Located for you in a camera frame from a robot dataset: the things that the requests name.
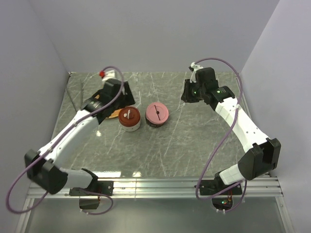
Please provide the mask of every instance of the cable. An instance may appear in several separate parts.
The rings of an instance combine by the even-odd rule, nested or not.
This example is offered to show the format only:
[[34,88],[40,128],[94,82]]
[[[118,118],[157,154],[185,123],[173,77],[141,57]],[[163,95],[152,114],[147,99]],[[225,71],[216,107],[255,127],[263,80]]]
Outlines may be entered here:
[[80,108],[82,108],[83,104],[83,83],[82,80],[80,79]]
[[[195,62],[195,64],[198,64],[198,63],[200,63],[200,62],[202,62],[202,61],[207,61],[207,60],[216,60],[216,61],[223,62],[223,63],[225,63],[227,66],[229,66],[229,67],[233,70],[233,72],[235,73],[235,75],[237,76],[238,81],[239,81],[240,95],[239,95],[239,97],[238,97],[237,105],[240,104],[240,102],[241,102],[241,100],[242,100],[242,95],[243,95],[243,84],[242,84],[242,80],[241,80],[241,77],[240,77],[239,73],[236,71],[236,69],[235,69],[230,63],[226,62],[226,61],[223,60],[223,59],[216,58],[216,57],[204,58],[204,59],[201,59],[201,60]],[[225,191],[227,191],[227,190],[229,190],[229,189],[231,189],[231,188],[233,188],[233,187],[239,185],[239,184],[242,182],[242,181],[239,181],[239,182],[237,182],[237,183],[234,183],[233,185],[229,186],[228,188],[225,188],[224,190],[222,190],[222,191],[220,191],[220,192],[218,192],[218,193],[216,193],[216,194],[214,194],[214,195],[212,195],[212,196],[209,196],[209,197],[206,197],[206,198],[201,198],[201,197],[199,197],[199,188],[200,188],[201,181],[202,181],[202,179],[203,179],[203,177],[204,177],[204,174],[205,174],[205,172],[206,172],[206,170],[207,170],[207,168],[208,168],[210,162],[212,161],[212,159],[214,158],[215,154],[217,153],[218,149],[219,149],[220,146],[224,143],[224,141],[228,138],[228,136],[229,136],[230,133],[232,132],[232,130],[233,130],[235,124],[237,123],[238,112],[239,112],[239,109],[236,108],[236,111],[235,111],[235,114],[234,114],[234,119],[233,119],[232,125],[230,126],[230,129],[226,132],[226,134],[224,135],[224,137],[221,139],[220,143],[219,143],[219,144],[217,145],[217,147],[214,149],[214,151],[212,152],[211,156],[209,157],[207,163],[205,164],[205,167],[203,168],[203,171],[202,171],[202,173],[201,173],[201,175],[200,175],[200,178],[199,178],[198,183],[197,183],[196,188],[195,188],[195,196],[196,196],[196,198],[199,199],[199,200],[208,200],[208,199],[211,199],[211,198],[213,198],[213,197],[215,197],[215,196],[217,196],[217,195],[219,195],[219,194],[222,194],[222,193],[224,193]],[[238,202],[238,204],[235,205],[235,207],[234,207],[233,209],[235,209],[235,208],[242,202],[242,199],[243,199],[244,196],[245,196],[246,184],[247,184],[247,181],[245,181],[244,193],[243,193],[243,195],[241,196],[240,201]]]
[[[60,137],[51,145],[51,148],[49,150],[47,150],[45,153],[43,153],[37,160],[33,161],[28,167],[26,167],[22,173],[20,173],[18,175],[18,177],[13,181],[11,187],[9,188],[7,194],[6,194],[6,198],[5,198],[5,205],[6,205],[6,208],[8,209],[8,211],[12,212],[13,214],[23,214],[23,213],[26,213],[28,211],[31,211],[33,210],[34,208],[36,208],[41,202],[42,200],[46,197],[46,195],[48,194],[48,192],[46,192],[40,199],[39,199],[39,202],[31,207],[31,208],[28,208],[27,210],[15,210],[11,207],[10,205],[10,195],[11,195],[11,192],[14,188],[14,186],[16,185],[16,183],[20,180],[20,178],[27,172],[29,171],[34,165],[36,165],[40,160],[44,159],[45,157],[47,157],[49,155],[49,153],[60,143],[60,141],[77,125],[79,124],[81,121],[85,120],[86,118],[88,117],[91,117],[97,113],[99,113],[100,111],[104,110],[105,108],[109,107],[121,94],[122,92],[122,89],[124,87],[124,76],[122,74],[122,72],[117,68],[117,67],[114,67],[114,66],[108,66],[108,67],[105,67],[103,70],[106,70],[106,69],[114,69],[116,70],[120,76],[121,76],[121,87],[117,93],[117,95],[108,103],[106,104],[105,106],[103,106],[102,108],[92,112],[92,113],[89,113],[87,115],[85,115],[84,117],[78,119],[75,124],[72,124],[71,126],[69,126],[61,135]],[[96,193],[95,194],[96,196],[103,196],[102,194],[100,193]]]
[[71,95],[70,95],[70,93],[69,93],[69,90],[68,90],[67,86],[65,87],[65,90],[66,90],[66,93],[67,93],[67,95],[68,95],[68,97],[69,97],[69,99],[70,99],[70,102],[71,102],[71,104],[72,104],[74,110],[77,112],[77,111],[78,111],[78,110],[77,110],[77,107],[76,107],[76,105],[75,105],[74,102],[73,102],[73,99],[72,99],[72,97],[71,97]]
[[235,208],[237,208],[242,203],[243,198],[244,198],[245,193],[246,193],[246,186],[247,186],[247,180],[245,180],[244,190],[243,190],[242,196],[241,196],[240,200],[238,201],[238,203],[235,204],[231,209],[226,210],[225,212],[230,212],[230,211],[234,210]]

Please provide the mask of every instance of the scratched metal surface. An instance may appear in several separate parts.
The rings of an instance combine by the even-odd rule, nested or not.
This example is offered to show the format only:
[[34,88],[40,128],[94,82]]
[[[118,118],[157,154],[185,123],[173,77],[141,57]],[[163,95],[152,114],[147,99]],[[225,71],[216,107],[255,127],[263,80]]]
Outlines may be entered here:
[[[233,73],[217,73],[220,85],[227,85],[237,96],[239,89]],[[77,147],[64,164],[64,168],[87,168],[115,177],[171,177],[198,176],[210,153],[228,130],[226,122],[209,106],[180,100],[185,78],[190,72],[128,72],[142,115],[155,101],[164,103],[169,111],[168,122],[161,128],[151,128],[142,118],[135,132],[125,132],[117,119],[105,120]],[[68,89],[74,102],[80,103],[80,79],[84,86],[84,99],[101,88],[97,73],[72,73]],[[67,95],[60,109],[54,136],[74,117],[75,111]],[[207,175],[235,164],[243,155],[237,137],[232,133],[219,149]]]

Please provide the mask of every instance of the pink lid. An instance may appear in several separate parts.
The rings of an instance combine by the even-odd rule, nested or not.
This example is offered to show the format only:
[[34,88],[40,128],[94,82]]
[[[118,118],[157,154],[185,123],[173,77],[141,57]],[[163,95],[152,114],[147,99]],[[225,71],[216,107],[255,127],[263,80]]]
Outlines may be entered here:
[[147,107],[146,118],[153,124],[163,124],[169,118],[169,110],[163,103],[154,102]]

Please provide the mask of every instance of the orange plate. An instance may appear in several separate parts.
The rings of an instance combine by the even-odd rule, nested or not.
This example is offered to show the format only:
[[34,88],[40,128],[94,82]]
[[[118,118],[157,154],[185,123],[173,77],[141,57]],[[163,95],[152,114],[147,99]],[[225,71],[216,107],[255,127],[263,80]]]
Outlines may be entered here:
[[122,110],[122,109],[118,109],[118,110],[114,111],[109,117],[107,117],[107,119],[117,118],[118,115],[119,115],[119,112],[120,112],[121,110]]

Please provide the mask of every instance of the red ball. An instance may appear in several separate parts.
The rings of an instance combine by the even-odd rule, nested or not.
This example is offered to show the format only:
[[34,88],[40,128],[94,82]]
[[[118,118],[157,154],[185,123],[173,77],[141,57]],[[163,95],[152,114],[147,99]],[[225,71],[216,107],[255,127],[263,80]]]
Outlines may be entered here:
[[105,77],[105,71],[101,71],[101,72],[99,72],[99,76],[101,76],[101,78],[103,78],[103,77]]

